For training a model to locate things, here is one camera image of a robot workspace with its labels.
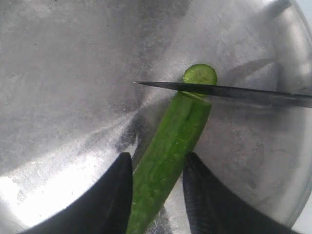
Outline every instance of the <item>cucumber flesh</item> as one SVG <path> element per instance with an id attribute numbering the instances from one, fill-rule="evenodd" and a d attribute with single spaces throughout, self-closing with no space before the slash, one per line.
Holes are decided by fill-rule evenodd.
<path id="1" fill-rule="evenodd" d="M 183 81 L 215 85 L 217 78 L 213 68 L 197 64 L 185 72 Z M 172 99 L 134 171 L 127 234 L 143 234 L 148 229 L 183 171 L 184 156 L 196 146 L 210 109 L 208 102 L 182 92 Z"/>

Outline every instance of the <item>knife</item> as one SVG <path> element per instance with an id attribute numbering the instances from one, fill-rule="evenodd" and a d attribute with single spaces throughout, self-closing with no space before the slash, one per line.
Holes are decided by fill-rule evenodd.
<path id="1" fill-rule="evenodd" d="M 245 88 L 208 85 L 208 84 L 188 84 L 179 82 L 136 81 L 135 83 L 158 88 L 183 91 L 188 93 L 205 94 L 208 97 L 214 96 L 221 98 L 239 99 L 242 101 L 256 103 L 260 105 L 312 108 L 311 95 L 292 94 L 257 89 L 245 89 Z"/>

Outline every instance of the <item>cucumber skin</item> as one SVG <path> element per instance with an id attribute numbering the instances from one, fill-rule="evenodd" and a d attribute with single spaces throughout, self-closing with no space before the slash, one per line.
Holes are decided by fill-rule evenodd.
<path id="1" fill-rule="evenodd" d="M 166 201 L 204 129 L 211 105 L 178 92 L 134 171 L 127 234 L 143 234 Z"/>

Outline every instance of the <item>metal bowl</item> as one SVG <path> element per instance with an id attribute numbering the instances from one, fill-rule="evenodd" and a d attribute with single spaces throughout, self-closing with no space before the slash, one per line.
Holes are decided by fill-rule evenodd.
<path id="1" fill-rule="evenodd" d="M 309 92 L 312 41 L 292 0 L 0 2 L 0 233 L 84 193 L 121 151 L 138 162 L 178 80 Z M 214 105 L 196 152 L 247 202 L 291 226 L 311 193 L 312 111 Z M 188 234 L 180 181 L 151 227 Z"/>

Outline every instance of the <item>cucumber slice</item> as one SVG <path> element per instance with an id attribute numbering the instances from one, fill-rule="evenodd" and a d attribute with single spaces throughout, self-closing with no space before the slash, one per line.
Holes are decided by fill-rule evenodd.
<path id="1" fill-rule="evenodd" d="M 216 85 L 217 77 L 212 67 L 197 64 L 186 70 L 183 82 Z M 182 92 L 175 95 L 134 171 L 127 234 L 145 233 L 181 175 L 185 155 L 197 144 L 211 105 L 193 95 Z"/>

